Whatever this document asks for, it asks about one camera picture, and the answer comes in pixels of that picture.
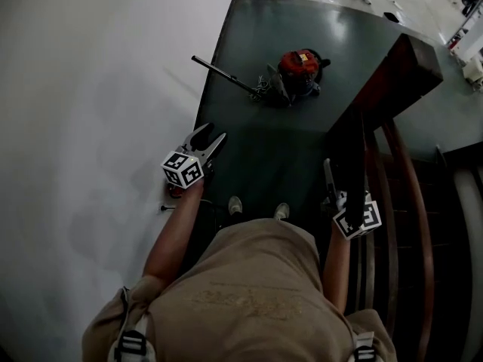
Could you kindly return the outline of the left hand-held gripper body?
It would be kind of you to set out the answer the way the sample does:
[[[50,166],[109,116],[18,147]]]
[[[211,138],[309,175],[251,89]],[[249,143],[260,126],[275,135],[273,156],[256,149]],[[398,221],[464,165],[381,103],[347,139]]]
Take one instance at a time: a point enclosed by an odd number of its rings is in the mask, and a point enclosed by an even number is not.
[[[161,163],[168,194],[174,198],[181,195],[212,171],[215,149],[197,150],[185,143],[171,151]]]

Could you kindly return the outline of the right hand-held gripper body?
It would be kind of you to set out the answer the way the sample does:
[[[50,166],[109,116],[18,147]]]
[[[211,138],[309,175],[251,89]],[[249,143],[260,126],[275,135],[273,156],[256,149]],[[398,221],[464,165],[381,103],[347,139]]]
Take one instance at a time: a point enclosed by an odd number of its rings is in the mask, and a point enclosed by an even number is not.
[[[347,192],[336,191],[335,204],[330,203],[329,197],[321,204],[321,211],[329,215],[346,241],[365,236],[382,225],[377,202],[372,200],[370,192],[365,192],[363,219],[359,227],[355,228],[347,222],[346,201]]]

